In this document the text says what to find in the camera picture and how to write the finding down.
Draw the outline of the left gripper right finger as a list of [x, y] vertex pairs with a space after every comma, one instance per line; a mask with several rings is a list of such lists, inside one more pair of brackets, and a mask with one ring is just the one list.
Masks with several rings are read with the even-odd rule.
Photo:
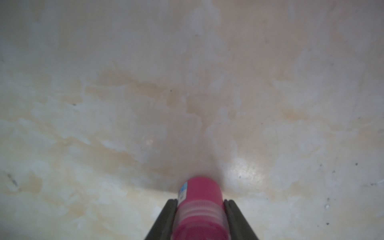
[[224, 200], [231, 240], [259, 240], [234, 200]]

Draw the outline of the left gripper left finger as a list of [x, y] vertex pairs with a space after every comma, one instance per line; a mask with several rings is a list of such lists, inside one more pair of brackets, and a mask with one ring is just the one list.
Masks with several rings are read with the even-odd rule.
[[145, 240], [171, 240], [177, 207], [177, 199], [167, 200]]

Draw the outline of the magenta paint can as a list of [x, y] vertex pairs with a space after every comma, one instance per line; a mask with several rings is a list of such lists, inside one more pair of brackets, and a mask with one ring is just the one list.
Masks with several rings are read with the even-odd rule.
[[173, 240], [229, 240], [230, 230], [218, 183], [207, 177], [186, 181], [178, 194]]

